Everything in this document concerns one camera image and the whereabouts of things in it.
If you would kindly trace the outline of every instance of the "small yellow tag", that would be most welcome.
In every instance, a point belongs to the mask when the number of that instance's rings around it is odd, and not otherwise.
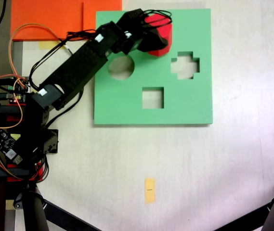
[[[145,178],[145,203],[154,203],[156,200],[155,194],[155,179]]]
[[[11,137],[16,141],[17,139],[20,138],[20,134],[11,134]]]

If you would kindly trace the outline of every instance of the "white label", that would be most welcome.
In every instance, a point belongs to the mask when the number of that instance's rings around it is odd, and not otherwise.
[[[40,96],[44,96],[45,94],[47,94],[48,92],[43,88],[39,91],[39,95]]]
[[[98,41],[98,42],[101,42],[102,40],[104,39],[104,37],[99,34],[98,36],[96,36],[95,40]]]
[[[13,149],[10,149],[6,154],[5,154],[9,159],[13,159],[17,153]]]
[[[22,160],[23,160],[22,157],[21,157],[20,155],[18,155],[18,156],[13,160],[13,162],[14,162],[15,164],[18,165]]]

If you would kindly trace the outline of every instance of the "yellow sticky note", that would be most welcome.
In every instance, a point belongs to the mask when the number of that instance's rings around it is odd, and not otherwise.
[[[145,203],[154,203],[156,200],[155,194],[155,179],[145,178]]]
[[[20,138],[20,134],[11,134],[11,137],[16,141],[17,139]]]
[[[59,44],[59,41],[39,41],[40,50],[51,50],[53,47]]]

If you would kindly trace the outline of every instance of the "red block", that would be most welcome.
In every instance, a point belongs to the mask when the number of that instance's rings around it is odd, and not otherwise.
[[[166,18],[160,14],[157,14],[157,13],[154,15],[151,15],[145,19],[145,22],[149,23],[152,26],[163,25],[163,24],[168,23],[169,21],[170,20],[168,18]],[[150,51],[148,53],[151,55],[154,55],[154,56],[162,56],[162,55],[168,53],[171,49],[172,23],[167,24],[165,26],[158,27],[157,30],[158,30],[160,36],[168,41],[168,45],[164,49],[157,50],[157,51]]]

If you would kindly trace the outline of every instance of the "circuit board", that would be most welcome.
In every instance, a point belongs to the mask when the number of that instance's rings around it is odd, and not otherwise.
[[[4,130],[0,129],[0,151],[7,155],[15,144],[15,140]]]

